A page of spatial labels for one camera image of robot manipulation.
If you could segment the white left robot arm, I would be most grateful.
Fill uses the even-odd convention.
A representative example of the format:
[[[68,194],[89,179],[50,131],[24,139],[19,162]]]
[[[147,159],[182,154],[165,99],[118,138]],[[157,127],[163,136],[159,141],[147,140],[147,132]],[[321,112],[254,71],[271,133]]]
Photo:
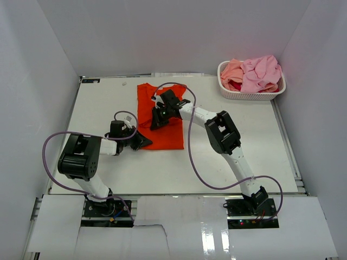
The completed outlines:
[[[97,175],[99,157],[118,156],[125,147],[137,151],[152,144],[128,120],[113,120],[110,131],[104,137],[71,134],[60,155],[57,169],[68,179],[74,180],[87,193],[87,199],[96,202],[95,208],[102,216],[109,216],[115,204],[108,198],[112,195],[111,189]]]

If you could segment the magenta t shirt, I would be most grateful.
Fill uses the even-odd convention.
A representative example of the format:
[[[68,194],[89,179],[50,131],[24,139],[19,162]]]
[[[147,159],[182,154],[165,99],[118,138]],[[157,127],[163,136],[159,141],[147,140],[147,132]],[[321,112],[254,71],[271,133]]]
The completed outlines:
[[[240,92],[241,91],[242,83],[240,83],[240,82],[230,81],[228,83],[228,85],[229,85],[229,90],[231,90],[231,91],[234,91],[234,92]]]

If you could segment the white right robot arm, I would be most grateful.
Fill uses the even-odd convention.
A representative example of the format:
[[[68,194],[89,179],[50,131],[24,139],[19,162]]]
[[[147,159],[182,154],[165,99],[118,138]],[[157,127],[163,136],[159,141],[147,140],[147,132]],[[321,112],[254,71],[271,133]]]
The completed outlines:
[[[241,148],[241,135],[226,111],[211,112],[195,106],[187,99],[180,100],[172,90],[154,94],[151,130],[168,125],[171,118],[189,121],[189,130],[196,124],[206,130],[212,149],[222,155],[234,173],[245,202],[245,210],[251,216],[259,215],[268,199],[265,188],[256,180]]]

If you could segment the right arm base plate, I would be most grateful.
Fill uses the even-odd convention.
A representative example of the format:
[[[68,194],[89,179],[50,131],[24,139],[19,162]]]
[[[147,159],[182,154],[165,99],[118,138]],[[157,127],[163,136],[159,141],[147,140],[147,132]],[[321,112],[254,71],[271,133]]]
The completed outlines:
[[[274,199],[267,199],[258,210],[254,210],[243,199],[228,199],[223,204],[227,211],[228,229],[278,229],[277,208]]]

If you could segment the light pink t shirt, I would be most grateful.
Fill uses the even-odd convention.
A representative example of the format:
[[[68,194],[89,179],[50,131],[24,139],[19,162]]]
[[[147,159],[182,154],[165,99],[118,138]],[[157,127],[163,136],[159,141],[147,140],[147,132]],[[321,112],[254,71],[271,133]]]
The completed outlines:
[[[282,69],[273,55],[247,59],[242,62],[244,72],[241,92],[245,94],[275,93]]]

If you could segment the black table label sticker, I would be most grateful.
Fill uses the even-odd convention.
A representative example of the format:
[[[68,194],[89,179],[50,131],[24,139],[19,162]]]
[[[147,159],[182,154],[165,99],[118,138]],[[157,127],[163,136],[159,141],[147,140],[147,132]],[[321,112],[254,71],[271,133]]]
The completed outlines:
[[[81,83],[99,83],[100,79],[82,79]]]

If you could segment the peach t shirt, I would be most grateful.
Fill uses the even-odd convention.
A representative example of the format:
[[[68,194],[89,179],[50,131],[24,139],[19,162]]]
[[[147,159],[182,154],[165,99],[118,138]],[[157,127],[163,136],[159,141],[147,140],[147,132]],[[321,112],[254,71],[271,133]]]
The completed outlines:
[[[232,59],[228,62],[225,69],[220,72],[220,79],[223,87],[229,90],[228,83],[230,81],[243,83],[244,72],[241,68],[242,62],[237,59]]]

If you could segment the orange t shirt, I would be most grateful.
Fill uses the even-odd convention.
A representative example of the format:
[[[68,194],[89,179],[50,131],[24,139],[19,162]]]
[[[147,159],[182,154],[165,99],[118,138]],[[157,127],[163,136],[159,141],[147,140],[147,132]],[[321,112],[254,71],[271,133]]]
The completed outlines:
[[[155,102],[151,100],[155,86],[143,83],[137,86],[137,118],[139,132],[152,141],[144,147],[145,150],[182,150],[184,149],[183,122],[178,118],[169,119],[169,124],[159,129],[151,130],[152,108]]]

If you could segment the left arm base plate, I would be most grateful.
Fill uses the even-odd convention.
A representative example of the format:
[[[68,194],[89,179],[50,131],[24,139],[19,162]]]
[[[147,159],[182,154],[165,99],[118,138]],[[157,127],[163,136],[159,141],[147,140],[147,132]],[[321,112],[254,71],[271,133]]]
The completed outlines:
[[[85,200],[82,227],[93,228],[132,228],[133,221],[121,200],[97,203]]]

